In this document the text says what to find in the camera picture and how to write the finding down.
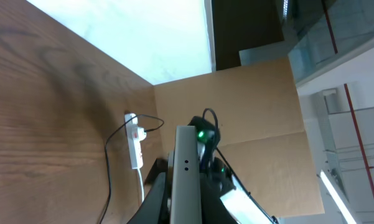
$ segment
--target white power adapter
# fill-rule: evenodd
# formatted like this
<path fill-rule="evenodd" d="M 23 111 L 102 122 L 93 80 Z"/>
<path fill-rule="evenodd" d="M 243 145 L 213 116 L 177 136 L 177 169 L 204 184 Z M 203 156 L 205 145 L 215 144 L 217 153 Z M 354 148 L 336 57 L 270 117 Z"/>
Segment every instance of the white power adapter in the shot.
<path fill-rule="evenodd" d="M 128 121 L 135 117 L 134 113 L 126 114 L 124 120 Z M 138 118 L 133 118 L 126 124 L 127 142 L 129 144 L 130 160 L 132 169 L 140 169 L 143 166 L 143 153 L 140 141 L 147 137 L 144 128 L 138 126 Z"/>

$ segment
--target cardboard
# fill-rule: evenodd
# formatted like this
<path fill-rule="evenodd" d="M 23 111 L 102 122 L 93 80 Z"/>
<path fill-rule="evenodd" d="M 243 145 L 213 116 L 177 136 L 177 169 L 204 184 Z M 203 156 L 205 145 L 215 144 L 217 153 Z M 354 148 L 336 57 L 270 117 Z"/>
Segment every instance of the cardboard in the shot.
<path fill-rule="evenodd" d="M 238 175 L 271 215 L 323 213 L 289 60 L 231 68 L 157 85 L 164 152 L 177 125 L 205 108 L 217 114 L 224 150 Z M 213 121 L 212 115 L 207 119 Z"/>
<path fill-rule="evenodd" d="M 219 149 L 252 197 L 270 215 L 324 213 L 306 132 Z"/>
<path fill-rule="evenodd" d="M 166 120 L 165 151 L 173 150 L 177 125 L 188 124 L 205 108 L 217 114 L 220 146 L 304 130 L 287 58 L 157 85 L 155 95 L 157 113 Z"/>

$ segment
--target black cable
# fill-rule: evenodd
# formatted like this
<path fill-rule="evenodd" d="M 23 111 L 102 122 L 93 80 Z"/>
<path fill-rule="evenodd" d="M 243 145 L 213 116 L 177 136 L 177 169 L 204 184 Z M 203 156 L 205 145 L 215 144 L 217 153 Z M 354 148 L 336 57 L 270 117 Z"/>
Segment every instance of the black cable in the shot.
<path fill-rule="evenodd" d="M 164 124 L 164 120 L 162 120 L 162 119 L 160 119 L 160 118 L 156 118 L 156 117 L 148 116 L 148 115 L 147 115 L 147 117 L 148 117 L 148 118 L 154 118 L 154 119 L 157 119 L 157 120 L 159 120 L 159 121 L 162 121 L 162 124 L 159 125 L 157 128 L 152 128 L 152 129 L 145 130 L 145 133 L 148 133 L 148 132 L 151 132 L 151 131 L 156 131 L 156 130 L 158 130 L 159 128 L 161 128 L 161 127 L 163 126 L 163 124 Z"/>
<path fill-rule="evenodd" d="M 109 137 L 108 139 L 105 141 L 105 145 L 104 145 L 104 151 L 105 151 L 105 161 L 106 161 L 106 172 L 108 174 L 108 185 L 109 185 L 109 192 L 108 192 L 108 198 L 106 199 L 106 203 L 105 203 L 105 207 L 104 207 L 104 210 L 103 210 L 103 213 L 101 215 L 101 218 L 100 218 L 100 224 L 102 223 L 104 217 L 105 217 L 105 214 L 106 214 L 106 211 L 108 209 L 108 205 L 110 203 L 110 200 L 111 200 L 111 196 L 112 196 L 112 180 L 111 180 L 111 172 L 110 172 L 110 161 L 109 161 L 109 158 L 108 158 L 108 149 L 107 149 L 107 145 L 109 143 L 109 141 L 111 140 L 111 138 L 118 132 L 120 131 L 120 129 L 122 129 L 127 123 L 129 123 L 130 121 L 132 121 L 134 118 L 137 118 L 139 116 L 144 116 L 144 117 L 147 117 L 147 118 L 153 118 L 153 119 L 157 119 L 159 121 L 162 121 L 162 124 L 157 127 L 157 128 L 154 128 L 154 129 L 148 129 L 146 130 L 145 132 L 149 132 L 149 131 L 155 131 L 157 129 L 159 129 L 160 127 L 163 126 L 164 124 L 164 121 L 160 118 L 157 118 L 157 117 L 154 117 L 154 116 L 149 116 L 149 115 L 146 115 L 146 114 L 138 114 L 132 118 L 130 118 L 128 121 L 126 121 L 125 123 L 123 123 L 120 127 L 118 127 Z"/>
<path fill-rule="evenodd" d="M 204 111 L 203 111 L 203 115 L 202 115 L 202 119 L 205 122 L 208 122 L 205 119 L 206 112 L 208 112 L 208 111 L 210 111 L 211 114 L 213 115 L 214 126 L 215 126 L 215 131 L 214 131 L 214 135 L 213 135 L 213 146 L 212 146 L 212 148 L 210 150 L 210 153 L 212 153 L 212 155 L 210 156 L 210 163 L 213 163 L 213 160 L 214 160 L 213 153 L 214 153 L 215 148 L 217 147 L 216 142 L 217 142 L 217 138 L 218 138 L 218 119 L 217 119 L 216 112 L 214 112 L 213 109 L 211 109 L 211 108 L 205 108 Z M 204 167 L 204 165 L 205 165 L 205 163 L 202 162 L 201 165 L 200 165 L 200 168 L 202 169 Z"/>

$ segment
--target white wall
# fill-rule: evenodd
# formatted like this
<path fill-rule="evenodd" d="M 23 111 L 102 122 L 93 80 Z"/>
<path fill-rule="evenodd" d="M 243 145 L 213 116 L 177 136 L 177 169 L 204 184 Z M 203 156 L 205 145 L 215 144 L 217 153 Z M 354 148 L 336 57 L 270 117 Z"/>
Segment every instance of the white wall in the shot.
<path fill-rule="evenodd" d="M 337 101 L 341 111 L 350 111 L 344 86 L 337 88 Z M 374 107 L 374 80 L 361 80 L 348 84 L 354 110 Z"/>
<path fill-rule="evenodd" d="M 374 108 L 356 111 L 369 166 L 374 166 Z M 350 113 L 330 115 L 342 177 L 351 207 L 363 222 L 374 222 L 374 200 Z M 371 170 L 374 182 L 374 169 Z"/>
<path fill-rule="evenodd" d="M 304 126 L 307 132 L 310 149 L 316 165 L 317 173 L 326 167 L 325 147 L 316 117 L 316 110 L 308 96 L 300 97 Z M 357 111 L 358 125 L 363 142 L 366 145 L 370 166 L 374 166 L 374 108 Z M 361 152 L 358 147 L 357 135 L 350 113 L 330 115 L 330 125 L 339 152 L 342 178 L 350 200 L 350 206 L 357 212 L 357 217 L 363 222 L 374 223 L 374 202 L 369 188 L 368 177 L 364 169 L 363 160 L 359 159 Z M 325 213 L 304 217 L 282 218 L 283 224 L 343 224 L 341 214 L 333 199 L 329 196 L 323 183 L 319 180 L 320 191 L 324 203 Z"/>

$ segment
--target wooden panel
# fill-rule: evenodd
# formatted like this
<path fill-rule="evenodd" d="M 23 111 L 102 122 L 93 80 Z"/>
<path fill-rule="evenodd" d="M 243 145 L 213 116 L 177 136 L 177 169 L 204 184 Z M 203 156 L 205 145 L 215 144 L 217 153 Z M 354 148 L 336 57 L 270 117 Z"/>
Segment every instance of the wooden panel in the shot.
<path fill-rule="evenodd" d="M 166 119 L 166 151 L 174 147 L 175 127 L 208 107 L 218 116 L 221 146 L 304 130 L 287 58 L 156 85 L 155 94 L 158 115 Z"/>
<path fill-rule="evenodd" d="M 324 213 L 306 132 L 230 144 L 220 150 L 270 215 Z"/>
<path fill-rule="evenodd" d="M 126 111 L 156 115 L 148 82 L 28 2 L 0 0 L 0 223 L 96 223 L 108 194 L 103 142 Z M 125 223 L 140 198 L 124 131 L 110 151 L 105 221 Z M 162 154 L 159 132 L 143 153 L 145 176 Z"/>

